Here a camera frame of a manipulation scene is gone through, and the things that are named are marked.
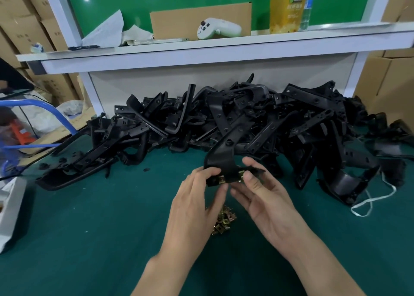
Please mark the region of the person's left hand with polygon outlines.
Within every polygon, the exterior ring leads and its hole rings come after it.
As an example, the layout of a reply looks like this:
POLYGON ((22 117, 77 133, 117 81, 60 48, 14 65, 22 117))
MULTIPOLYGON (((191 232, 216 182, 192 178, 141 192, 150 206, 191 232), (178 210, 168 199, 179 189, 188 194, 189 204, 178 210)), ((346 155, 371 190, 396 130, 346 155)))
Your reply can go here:
POLYGON ((197 168, 180 185, 171 205, 160 252, 180 254, 195 260, 203 251, 218 215, 207 215, 206 180, 220 174, 219 168, 197 168))

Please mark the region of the orange plastic item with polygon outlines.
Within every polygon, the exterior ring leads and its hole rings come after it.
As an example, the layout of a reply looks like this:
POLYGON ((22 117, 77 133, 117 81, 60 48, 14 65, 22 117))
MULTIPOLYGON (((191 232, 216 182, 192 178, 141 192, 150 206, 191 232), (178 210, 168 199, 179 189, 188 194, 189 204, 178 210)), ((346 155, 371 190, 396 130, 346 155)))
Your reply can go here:
POLYGON ((18 119, 12 120, 9 125, 20 145, 25 146, 36 141, 35 136, 27 131, 18 119))

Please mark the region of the person's right forearm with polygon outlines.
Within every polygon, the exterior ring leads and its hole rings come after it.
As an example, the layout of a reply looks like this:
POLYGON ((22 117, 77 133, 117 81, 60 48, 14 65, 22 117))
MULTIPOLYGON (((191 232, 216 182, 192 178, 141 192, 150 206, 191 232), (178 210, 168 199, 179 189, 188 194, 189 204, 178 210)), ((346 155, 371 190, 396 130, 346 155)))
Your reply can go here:
POLYGON ((310 229, 287 237, 284 256, 295 270, 307 296, 367 296, 310 229))

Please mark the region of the white cloth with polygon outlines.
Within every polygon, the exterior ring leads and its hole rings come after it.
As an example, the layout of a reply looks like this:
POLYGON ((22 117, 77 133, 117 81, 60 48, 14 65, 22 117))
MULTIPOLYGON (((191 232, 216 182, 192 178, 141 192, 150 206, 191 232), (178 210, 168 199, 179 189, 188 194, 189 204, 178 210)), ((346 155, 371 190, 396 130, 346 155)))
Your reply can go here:
POLYGON ((153 33, 143 30, 133 25, 130 29, 122 32, 121 46, 135 46, 145 44, 145 42, 153 40, 153 33))

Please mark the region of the person's right hand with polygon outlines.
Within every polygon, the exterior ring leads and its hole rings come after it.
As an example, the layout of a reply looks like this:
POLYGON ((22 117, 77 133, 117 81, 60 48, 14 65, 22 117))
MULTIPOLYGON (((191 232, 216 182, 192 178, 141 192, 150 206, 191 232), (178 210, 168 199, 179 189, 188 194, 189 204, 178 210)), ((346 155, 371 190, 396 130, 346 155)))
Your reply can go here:
POLYGON ((310 229, 294 207, 287 190, 271 174, 270 184, 261 184, 260 181, 256 184, 231 183, 230 193, 283 257, 287 237, 310 229))

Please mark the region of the white plastic bag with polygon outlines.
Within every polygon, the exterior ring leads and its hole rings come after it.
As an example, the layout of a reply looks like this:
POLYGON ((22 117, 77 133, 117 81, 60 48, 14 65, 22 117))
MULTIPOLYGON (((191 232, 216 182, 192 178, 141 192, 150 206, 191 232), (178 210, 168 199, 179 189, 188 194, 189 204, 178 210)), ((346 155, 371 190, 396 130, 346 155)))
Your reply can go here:
MULTIPOLYGON (((51 94, 38 93, 36 90, 25 93, 23 97, 30 100, 39 100, 42 103, 52 103, 53 101, 51 94)), ((84 102, 82 100, 69 100, 56 106, 56 109, 64 115, 65 119, 70 120, 71 116, 82 113, 83 106, 84 102)), ((15 106, 12 111, 28 130, 32 130, 39 137, 54 131, 62 125, 54 114, 38 106, 15 106)))

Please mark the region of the yellow drink bottle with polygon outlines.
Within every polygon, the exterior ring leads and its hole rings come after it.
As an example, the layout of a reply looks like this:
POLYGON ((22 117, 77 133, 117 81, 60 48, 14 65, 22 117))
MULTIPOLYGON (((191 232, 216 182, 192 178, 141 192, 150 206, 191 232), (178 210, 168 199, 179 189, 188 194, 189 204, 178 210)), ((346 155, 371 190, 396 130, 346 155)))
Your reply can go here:
POLYGON ((298 32, 306 0, 270 0, 270 34, 298 32))

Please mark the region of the white handheld controller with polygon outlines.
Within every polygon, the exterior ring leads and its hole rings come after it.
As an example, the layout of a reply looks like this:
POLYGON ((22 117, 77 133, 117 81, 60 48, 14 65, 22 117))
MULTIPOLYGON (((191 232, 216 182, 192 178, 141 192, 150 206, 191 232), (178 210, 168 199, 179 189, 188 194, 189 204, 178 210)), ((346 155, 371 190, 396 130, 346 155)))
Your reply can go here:
POLYGON ((211 39, 215 35, 224 37, 240 37, 241 34, 242 28, 240 25, 212 17, 201 21, 197 30, 197 38, 199 40, 211 39))

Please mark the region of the person's left forearm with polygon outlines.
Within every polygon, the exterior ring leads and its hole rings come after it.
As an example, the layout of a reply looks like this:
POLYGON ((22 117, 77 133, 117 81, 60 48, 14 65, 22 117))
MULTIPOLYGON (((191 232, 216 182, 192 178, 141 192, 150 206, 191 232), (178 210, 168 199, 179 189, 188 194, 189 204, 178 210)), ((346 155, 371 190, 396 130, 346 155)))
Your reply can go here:
POLYGON ((130 296, 178 296, 195 258, 159 252, 146 264, 130 296))

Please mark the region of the silver flat phone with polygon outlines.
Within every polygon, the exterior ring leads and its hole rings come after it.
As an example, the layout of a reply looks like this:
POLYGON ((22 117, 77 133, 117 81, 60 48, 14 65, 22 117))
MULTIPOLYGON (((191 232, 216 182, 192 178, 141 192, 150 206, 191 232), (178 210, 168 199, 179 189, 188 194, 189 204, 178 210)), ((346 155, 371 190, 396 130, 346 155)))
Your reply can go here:
POLYGON ((189 38, 174 38, 174 39, 147 39, 147 40, 129 40, 127 44, 129 46, 140 46, 149 44, 166 44, 176 42, 188 42, 189 38))

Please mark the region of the white workbench shelf frame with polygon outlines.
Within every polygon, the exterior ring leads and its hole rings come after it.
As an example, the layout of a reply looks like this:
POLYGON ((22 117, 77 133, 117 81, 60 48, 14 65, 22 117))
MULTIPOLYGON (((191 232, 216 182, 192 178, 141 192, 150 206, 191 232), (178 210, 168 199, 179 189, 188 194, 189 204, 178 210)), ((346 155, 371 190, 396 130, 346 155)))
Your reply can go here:
POLYGON ((387 0, 368 0, 356 27, 320 26, 282 35, 171 42, 78 52, 21 54, 34 74, 79 73, 97 114, 113 113, 133 93, 139 99, 189 83, 224 86, 255 72, 275 89, 291 82, 314 86, 328 79, 352 96, 370 52, 414 46, 414 22, 382 23, 387 0))

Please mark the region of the pile of black plastic parts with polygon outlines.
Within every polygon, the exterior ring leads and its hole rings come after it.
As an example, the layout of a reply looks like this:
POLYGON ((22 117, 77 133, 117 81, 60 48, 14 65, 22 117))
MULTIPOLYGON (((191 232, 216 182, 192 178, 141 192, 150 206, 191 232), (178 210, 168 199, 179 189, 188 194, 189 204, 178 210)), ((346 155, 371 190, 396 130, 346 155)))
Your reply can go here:
POLYGON ((59 147, 57 157, 80 136, 88 135, 92 148, 74 152, 54 164, 41 163, 36 184, 55 191, 101 170, 108 177, 111 165, 138 165, 151 150, 168 146, 171 152, 211 148, 239 122, 254 125, 239 140, 235 155, 263 162, 276 178, 283 172, 277 162, 284 155, 293 168, 293 180, 303 189, 313 171, 318 184, 345 205, 354 205, 369 182, 382 174, 387 183, 405 182, 406 160, 414 155, 414 133, 402 121, 387 123, 385 113, 369 115, 358 96, 344 97, 330 80, 316 88, 288 84, 277 93, 262 84, 235 82, 226 89, 206 86, 195 93, 189 84, 182 96, 159 93, 140 102, 131 95, 115 115, 89 120, 59 147))

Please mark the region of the stack of cardboard boxes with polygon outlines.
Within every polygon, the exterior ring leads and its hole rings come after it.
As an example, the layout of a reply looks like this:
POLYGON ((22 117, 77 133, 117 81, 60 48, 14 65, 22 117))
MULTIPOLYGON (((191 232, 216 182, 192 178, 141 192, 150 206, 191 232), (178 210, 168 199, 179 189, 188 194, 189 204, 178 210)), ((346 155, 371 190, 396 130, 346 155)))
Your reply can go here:
MULTIPOLYGON (((389 0, 381 21, 414 22, 414 0, 389 0)), ((388 124, 402 120, 414 131, 414 45, 371 52, 354 95, 370 115, 385 113, 388 124)))
POLYGON ((48 0, 0 0, 0 57, 51 94, 53 104, 84 100, 79 74, 35 75, 18 54, 68 50, 48 0))

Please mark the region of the clear water bottle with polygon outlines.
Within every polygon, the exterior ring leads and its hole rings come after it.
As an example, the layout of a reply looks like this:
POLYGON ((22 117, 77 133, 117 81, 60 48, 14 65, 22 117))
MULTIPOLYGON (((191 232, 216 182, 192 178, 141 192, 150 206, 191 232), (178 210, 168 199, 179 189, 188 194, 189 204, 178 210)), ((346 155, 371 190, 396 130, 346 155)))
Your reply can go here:
POLYGON ((306 0, 303 8, 302 20, 299 27, 300 31, 306 31, 309 26, 313 0, 306 0))

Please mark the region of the white box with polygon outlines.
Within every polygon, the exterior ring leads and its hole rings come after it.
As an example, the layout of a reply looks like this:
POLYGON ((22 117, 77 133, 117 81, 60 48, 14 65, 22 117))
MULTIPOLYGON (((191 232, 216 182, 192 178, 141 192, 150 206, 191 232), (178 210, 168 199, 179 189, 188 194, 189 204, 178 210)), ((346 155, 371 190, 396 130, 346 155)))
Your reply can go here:
POLYGON ((15 177, 0 188, 0 254, 12 239, 27 181, 15 177))

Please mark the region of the open cardboard box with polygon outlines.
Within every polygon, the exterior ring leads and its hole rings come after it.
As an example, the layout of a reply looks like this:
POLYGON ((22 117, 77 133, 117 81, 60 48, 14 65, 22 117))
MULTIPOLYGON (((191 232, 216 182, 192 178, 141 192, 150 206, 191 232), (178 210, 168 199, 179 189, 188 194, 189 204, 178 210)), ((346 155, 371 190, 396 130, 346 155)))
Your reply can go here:
POLYGON ((212 17, 238 24, 242 28, 241 37, 251 35, 252 3, 214 5, 198 8, 185 8, 150 12, 155 39, 189 38, 199 40, 197 30, 201 21, 212 17))

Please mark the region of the black plastic bracket part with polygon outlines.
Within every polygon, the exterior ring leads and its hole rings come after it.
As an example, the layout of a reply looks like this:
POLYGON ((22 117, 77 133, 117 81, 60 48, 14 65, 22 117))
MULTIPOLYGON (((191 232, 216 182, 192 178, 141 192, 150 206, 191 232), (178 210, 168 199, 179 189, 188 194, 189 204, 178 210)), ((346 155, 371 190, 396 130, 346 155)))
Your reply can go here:
MULTIPOLYGON (((220 168, 219 175, 223 175, 227 183, 234 183, 238 181, 238 171, 250 171, 252 174, 258 174, 256 168, 251 167, 239 167, 234 160, 235 147, 239 140, 250 130, 254 125, 253 121, 245 123, 239 122, 225 134, 207 153, 204 158, 204 169, 214 167, 220 168)), ((208 187, 214 187, 219 185, 217 183, 217 176, 211 176, 206 180, 208 187)))

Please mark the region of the flat cardboard sheet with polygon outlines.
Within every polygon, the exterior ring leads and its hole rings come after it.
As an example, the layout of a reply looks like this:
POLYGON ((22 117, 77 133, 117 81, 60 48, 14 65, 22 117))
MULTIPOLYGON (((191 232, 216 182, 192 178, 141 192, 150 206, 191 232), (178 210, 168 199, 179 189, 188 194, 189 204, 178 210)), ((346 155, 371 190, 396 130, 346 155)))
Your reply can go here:
MULTIPOLYGON (((92 117, 95 117, 96 113, 94 108, 89 107, 88 109, 84 110, 82 114, 75 117, 74 119, 69 120, 70 124, 79 132, 82 128, 86 126, 87 121, 91 120, 92 117)), ((45 134, 40 139, 34 141, 34 143, 31 145, 31 148, 20 148, 19 151, 23 152, 24 154, 37 154, 41 149, 44 147, 37 147, 36 145, 47 145, 47 144, 55 144, 55 143, 61 143, 65 141, 67 138, 71 136, 71 133, 67 128, 60 124, 58 128, 56 128, 54 131, 45 134)))

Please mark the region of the pile of brass clips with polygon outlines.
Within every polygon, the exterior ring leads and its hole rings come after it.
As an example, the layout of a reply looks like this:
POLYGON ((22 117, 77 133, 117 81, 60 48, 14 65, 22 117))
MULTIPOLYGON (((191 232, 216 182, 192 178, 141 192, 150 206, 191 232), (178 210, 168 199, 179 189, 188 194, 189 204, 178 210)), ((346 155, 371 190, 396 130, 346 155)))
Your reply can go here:
POLYGON ((227 205, 223 205, 220 209, 217 221, 215 222, 214 228, 211 235, 222 235, 223 233, 230 230, 230 225, 237 219, 237 216, 232 208, 227 205))

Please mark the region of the white crumpled paper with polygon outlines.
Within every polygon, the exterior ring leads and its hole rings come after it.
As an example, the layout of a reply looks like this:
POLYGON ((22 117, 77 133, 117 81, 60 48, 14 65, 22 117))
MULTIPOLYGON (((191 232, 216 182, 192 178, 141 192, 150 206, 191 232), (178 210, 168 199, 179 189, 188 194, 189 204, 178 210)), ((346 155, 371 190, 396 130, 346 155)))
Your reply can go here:
POLYGON ((122 43, 123 26, 122 12, 121 10, 117 10, 82 39, 82 46, 96 45, 100 48, 119 47, 122 43))

